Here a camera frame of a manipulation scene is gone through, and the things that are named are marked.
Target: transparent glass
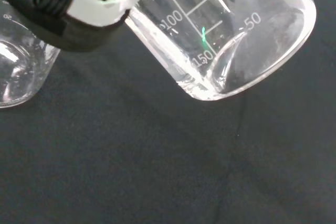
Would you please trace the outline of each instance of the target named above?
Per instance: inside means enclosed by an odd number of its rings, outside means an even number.
[[[19,105],[42,87],[59,49],[36,38],[0,0],[0,108]]]
[[[315,21],[313,0],[142,0],[127,24],[188,94],[217,100],[278,69]]]

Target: glass beaker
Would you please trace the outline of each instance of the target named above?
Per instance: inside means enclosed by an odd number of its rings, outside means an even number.
[[[44,43],[20,23],[0,0],[0,108],[32,98],[45,82],[60,50]]]
[[[217,100],[282,66],[315,21],[313,0],[142,0],[127,24],[188,94]]]

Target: black cloth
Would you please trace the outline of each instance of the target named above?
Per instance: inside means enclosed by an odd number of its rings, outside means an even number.
[[[0,111],[1,224],[336,222],[336,0],[232,98],[190,98],[124,26]]]

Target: printed number 50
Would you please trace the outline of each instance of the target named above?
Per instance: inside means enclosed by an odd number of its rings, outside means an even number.
[[[251,17],[248,17],[246,20],[244,20],[248,30],[252,30],[257,24],[260,24],[260,22],[261,18],[257,13],[252,13]]]

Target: dark fabric surface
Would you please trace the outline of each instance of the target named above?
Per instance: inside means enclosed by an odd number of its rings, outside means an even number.
[[[0,223],[335,223],[336,0],[281,70],[185,94],[126,27],[0,112]]]

